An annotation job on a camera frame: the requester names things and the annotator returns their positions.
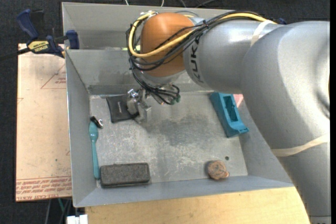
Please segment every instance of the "wooden board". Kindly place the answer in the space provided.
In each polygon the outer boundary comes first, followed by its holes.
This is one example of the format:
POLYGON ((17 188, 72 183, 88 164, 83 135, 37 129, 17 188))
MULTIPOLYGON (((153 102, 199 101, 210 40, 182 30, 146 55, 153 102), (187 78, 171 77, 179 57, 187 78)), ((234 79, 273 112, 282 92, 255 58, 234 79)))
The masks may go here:
POLYGON ((309 224, 294 187, 87 207, 90 224, 309 224))

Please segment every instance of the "yellow clamp label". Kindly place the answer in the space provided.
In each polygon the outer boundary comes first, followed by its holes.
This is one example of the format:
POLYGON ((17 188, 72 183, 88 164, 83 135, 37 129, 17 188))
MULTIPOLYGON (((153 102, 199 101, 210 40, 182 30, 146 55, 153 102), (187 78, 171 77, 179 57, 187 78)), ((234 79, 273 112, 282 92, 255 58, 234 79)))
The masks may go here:
POLYGON ((28 48, 33 52, 39 52, 49 48, 49 42, 46 40, 33 41, 28 45, 28 48))

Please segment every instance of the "teal spoon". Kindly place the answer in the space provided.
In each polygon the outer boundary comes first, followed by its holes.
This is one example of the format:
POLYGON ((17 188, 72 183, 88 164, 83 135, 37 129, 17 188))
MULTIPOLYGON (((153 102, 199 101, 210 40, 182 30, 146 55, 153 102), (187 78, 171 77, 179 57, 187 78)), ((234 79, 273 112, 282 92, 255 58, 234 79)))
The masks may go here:
POLYGON ((92 143, 93 174, 95 176, 95 179, 100 179, 99 164, 96 150, 96 141, 98 139, 98 128, 93 121, 90 122, 89 134, 92 143))

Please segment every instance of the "cardboard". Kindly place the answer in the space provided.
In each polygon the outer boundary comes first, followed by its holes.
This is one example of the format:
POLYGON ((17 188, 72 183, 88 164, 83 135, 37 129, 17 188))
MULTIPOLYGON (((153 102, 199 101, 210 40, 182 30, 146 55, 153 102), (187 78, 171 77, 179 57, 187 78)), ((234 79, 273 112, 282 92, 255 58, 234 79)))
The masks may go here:
POLYGON ((65 59, 18 56, 16 201, 70 197, 65 59))

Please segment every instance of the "yellow cable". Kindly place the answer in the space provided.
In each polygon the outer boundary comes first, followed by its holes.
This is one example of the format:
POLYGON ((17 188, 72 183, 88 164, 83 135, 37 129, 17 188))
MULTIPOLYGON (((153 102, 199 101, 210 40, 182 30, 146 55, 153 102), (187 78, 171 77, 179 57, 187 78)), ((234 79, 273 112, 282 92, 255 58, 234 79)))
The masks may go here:
MULTIPOLYGON (((149 17, 150 14, 145 14, 141 17, 139 17, 136 22, 133 24, 133 27, 130 31, 130 36, 129 36, 129 49, 130 49, 130 52, 133 56, 135 57, 138 57, 138 58, 147 58, 147 57, 150 57, 150 56, 153 56, 153 55, 156 55, 158 54, 159 52, 162 52, 164 51, 166 48, 171 48, 173 47, 174 45, 177 45, 180 41, 182 41, 184 38, 186 38, 187 36, 189 36, 193 31, 195 30, 192 30, 184 35, 181 35, 179 36, 178 38, 176 38, 175 40, 172 40, 170 42, 168 42, 167 44, 163 45, 162 47, 156 49, 156 50, 153 50, 153 51, 150 51, 146 54, 138 54, 136 53, 134 50, 133 50, 133 46, 132 46, 132 41, 133 41, 133 35, 135 33, 135 30, 138 26, 138 24, 141 22, 141 20, 143 19, 146 19, 147 17, 149 17)), ((250 13, 235 13, 235 14, 229 14, 229 15, 225 15, 223 16, 222 18, 220 18, 219 20, 223 20, 223 19, 228 19, 228 18, 234 18, 234 17, 246 17, 246 18, 251 18, 251 19, 254 19, 254 20, 257 20, 257 21, 260 21, 260 22, 264 22, 266 21, 267 19, 263 18, 263 17, 260 17, 258 15, 254 15, 254 14, 250 14, 250 13)))

